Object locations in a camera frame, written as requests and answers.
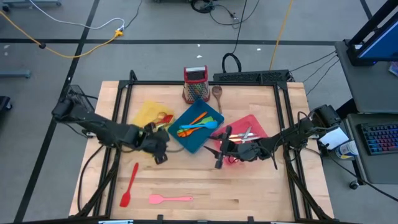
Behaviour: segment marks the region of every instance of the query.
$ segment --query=gray floor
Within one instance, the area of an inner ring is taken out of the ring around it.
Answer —
[[[85,23],[94,0],[65,0],[62,7],[45,10],[58,19]],[[243,1],[220,1],[240,15]],[[255,4],[249,0],[248,11]],[[367,0],[372,13],[382,5],[380,0]],[[138,0],[101,0],[93,25],[112,17],[129,20],[136,11]],[[276,40],[289,0],[261,0],[252,18],[244,23],[241,39]],[[30,35],[43,39],[79,39],[83,29],[57,24],[35,9],[13,9],[10,18]],[[214,16],[230,22],[228,15],[217,10]],[[328,40],[350,38],[367,21],[359,0],[301,0],[295,1],[282,40]],[[91,30],[88,39],[108,39],[119,26]],[[151,39],[235,39],[237,31],[215,24],[208,15],[199,14],[178,1],[162,4],[144,0],[140,14],[125,31],[125,40]],[[1,38],[24,38],[4,19],[0,19]],[[77,44],[49,44],[54,49],[73,55]],[[95,44],[85,44],[83,51]],[[98,49],[78,62],[72,83],[79,84],[87,94],[98,95],[103,80],[127,79],[134,69],[140,80],[182,80],[182,68],[208,65],[210,74],[221,72],[221,58],[233,45],[112,44]],[[243,70],[267,70],[273,45],[239,45],[236,55]],[[281,45],[273,69],[293,69],[324,56],[332,46]],[[1,69],[30,69],[31,79],[0,79],[0,95],[12,98],[14,109],[2,122],[0,129],[0,223],[13,222],[22,195],[40,151],[50,123],[50,112],[57,101],[71,61],[40,50],[34,44],[0,44]],[[297,81],[306,79],[323,62],[294,72]],[[326,72],[322,68],[305,82],[307,91]],[[236,66],[227,61],[227,70]],[[340,65],[308,96],[311,108],[327,103],[338,108],[350,99],[349,89]],[[68,128],[58,125],[38,179],[25,221],[63,218],[68,215],[85,140]],[[349,169],[349,162],[341,162]],[[392,223],[398,218],[398,204],[369,187],[356,191],[348,188],[353,179],[332,161],[324,161],[324,170],[336,218],[348,222]],[[398,196],[395,185],[378,185]]]

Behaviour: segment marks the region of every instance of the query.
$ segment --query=computer keyboard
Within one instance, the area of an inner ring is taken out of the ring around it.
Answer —
[[[360,124],[369,155],[398,153],[398,123]]]
[[[256,71],[217,73],[213,75],[214,81],[224,82],[288,82],[292,79],[288,70]]]

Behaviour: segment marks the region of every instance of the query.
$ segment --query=yellow cable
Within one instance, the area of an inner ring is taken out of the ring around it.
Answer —
[[[292,9],[292,5],[293,5],[293,0],[290,0],[289,8],[287,9],[284,22],[282,23],[282,27],[280,28],[279,35],[278,35],[278,39],[276,40],[276,45],[275,45],[275,48],[274,48],[274,53],[272,54],[271,63],[269,64],[269,70],[272,69],[272,64],[274,63],[274,57],[275,57],[276,49],[278,48],[279,40],[280,40],[280,38],[282,37],[282,34],[283,34],[283,32],[284,32],[285,25],[286,25],[286,21],[287,21],[287,18],[288,18],[288,16],[289,16],[290,10]]]
[[[4,16],[4,18],[6,18],[7,21],[8,21],[11,25],[13,25],[17,30],[19,30],[21,33],[23,33],[23,34],[24,34],[27,38],[29,38],[31,41],[35,42],[35,43],[36,43],[37,45],[39,45],[39,46],[42,45],[39,41],[35,40],[33,37],[31,37],[29,34],[27,34],[24,30],[22,30],[19,26],[17,26],[17,24],[15,24],[14,22],[12,22],[12,21],[10,20],[10,18],[8,18],[2,11],[0,11],[0,14],[1,14],[2,16]],[[63,55],[63,54],[58,53],[58,52],[56,52],[55,50],[53,50],[53,49],[51,49],[51,48],[49,48],[49,47],[46,47],[46,49],[49,50],[49,51],[51,51],[52,53],[58,55],[58,56],[63,57],[63,58],[80,58],[80,57],[82,57],[82,56],[85,56],[85,55],[88,55],[88,54],[92,53],[94,50],[96,50],[96,49],[98,49],[98,48],[100,48],[100,47],[102,47],[102,46],[107,45],[108,43],[112,42],[114,39],[116,39],[116,38],[118,38],[118,37],[120,37],[120,36],[123,36],[123,32],[121,32],[120,30],[116,30],[115,35],[114,35],[110,40],[108,40],[107,42],[105,42],[105,43],[103,43],[103,44],[100,44],[100,45],[94,47],[93,49],[87,51],[87,52],[84,53],[84,54],[76,55],[76,56],[67,56],[67,55]]]

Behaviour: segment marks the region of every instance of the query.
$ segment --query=blue tray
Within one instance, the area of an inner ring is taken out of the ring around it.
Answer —
[[[205,143],[208,139],[208,136],[217,130],[216,129],[207,129],[201,128],[199,130],[194,131],[188,137],[178,137],[177,131],[180,129],[180,125],[190,124],[194,119],[196,119],[203,112],[207,111],[206,116],[203,118],[207,118],[209,116],[213,117],[215,121],[218,122],[217,128],[224,122],[224,117],[219,114],[219,112],[215,111],[211,106],[205,103],[203,100],[197,100],[192,104],[191,107],[184,112],[181,117],[179,117],[170,127],[168,132],[173,138],[175,138],[185,149],[187,149],[192,154],[196,153],[199,148]]]

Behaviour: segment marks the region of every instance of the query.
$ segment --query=green spoon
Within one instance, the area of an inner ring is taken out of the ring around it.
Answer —
[[[196,123],[195,125],[198,125],[198,124],[206,124],[207,122],[210,122],[210,121],[214,121],[214,119],[213,119],[213,117],[207,117],[207,118],[203,118],[199,123]],[[184,132],[184,131],[188,131],[190,128],[188,128],[188,129],[179,129],[178,131],[177,131],[177,133],[181,133],[181,132]]]

